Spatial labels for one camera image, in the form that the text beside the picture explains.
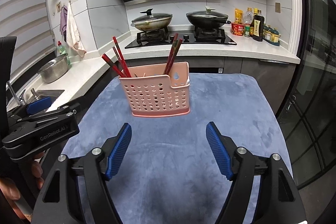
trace human hand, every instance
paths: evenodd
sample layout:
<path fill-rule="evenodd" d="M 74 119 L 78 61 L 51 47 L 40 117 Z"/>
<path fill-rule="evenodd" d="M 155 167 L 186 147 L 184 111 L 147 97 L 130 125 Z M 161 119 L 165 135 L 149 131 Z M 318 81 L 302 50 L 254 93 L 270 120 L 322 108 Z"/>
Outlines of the human hand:
<path fill-rule="evenodd" d="M 42 175 L 41 165 L 37 161 L 35 161 L 35 159 L 40 159 L 43 157 L 43 155 L 44 155 L 44 152 L 39 153 L 38 155 L 34 157 L 34 160 L 31 163 L 31 172 L 33 176 L 36 178 L 37 187 L 39 189 L 42 188 L 44 179 L 41 178 L 41 175 Z M 19 200 L 21 198 L 21 194 L 11 179 L 0 178 L 0 190 L 2 191 L 8 203 L 13 208 L 14 212 L 17 214 L 19 218 L 21 219 L 27 218 L 29 221 L 32 220 L 31 216 L 24 215 L 14 203 L 15 200 Z"/>

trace lid handle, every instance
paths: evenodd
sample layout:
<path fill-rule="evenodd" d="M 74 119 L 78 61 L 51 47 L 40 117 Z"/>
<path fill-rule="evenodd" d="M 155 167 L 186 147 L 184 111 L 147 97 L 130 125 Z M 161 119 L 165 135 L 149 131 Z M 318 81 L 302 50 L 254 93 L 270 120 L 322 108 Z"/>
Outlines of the lid handle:
<path fill-rule="evenodd" d="M 148 10 L 145 11 L 145 12 L 140 12 L 140 14 L 147 14 L 148 16 L 151 16 L 151 15 L 152 15 L 152 10 L 153 10 L 153 8 L 148 9 Z"/>
<path fill-rule="evenodd" d="M 206 9 L 207 13 L 211 13 L 211 11 L 216 10 L 214 8 L 210 8 L 209 6 L 206 6 L 205 9 Z"/>

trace glass door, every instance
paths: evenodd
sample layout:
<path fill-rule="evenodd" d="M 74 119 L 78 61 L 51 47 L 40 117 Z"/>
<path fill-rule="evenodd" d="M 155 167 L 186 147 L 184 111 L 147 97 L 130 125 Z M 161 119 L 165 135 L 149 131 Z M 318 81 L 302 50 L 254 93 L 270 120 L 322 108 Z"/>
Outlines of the glass door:
<path fill-rule="evenodd" d="M 299 189 L 336 163 L 336 0 L 305 1 L 302 70 L 278 118 Z"/>

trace striped roller blind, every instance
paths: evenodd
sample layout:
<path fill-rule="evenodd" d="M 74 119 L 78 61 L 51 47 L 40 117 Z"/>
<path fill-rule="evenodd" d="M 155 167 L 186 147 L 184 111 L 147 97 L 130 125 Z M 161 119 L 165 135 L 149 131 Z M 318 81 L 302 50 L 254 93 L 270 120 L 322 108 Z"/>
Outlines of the striped roller blind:
<path fill-rule="evenodd" d="M 16 36 L 11 79 L 54 49 L 46 0 L 0 0 L 0 37 Z"/>

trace white towel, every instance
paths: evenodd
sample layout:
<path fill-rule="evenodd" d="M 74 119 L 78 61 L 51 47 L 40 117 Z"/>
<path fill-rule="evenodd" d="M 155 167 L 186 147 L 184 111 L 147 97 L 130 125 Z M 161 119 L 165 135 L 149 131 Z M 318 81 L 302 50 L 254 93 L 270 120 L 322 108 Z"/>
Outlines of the white towel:
<path fill-rule="evenodd" d="M 80 57 L 84 57 L 84 54 L 86 54 L 86 50 L 79 36 L 79 31 L 75 22 L 74 14 L 72 13 L 70 2 L 68 3 L 67 44 L 69 47 L 74 49 Z"/>

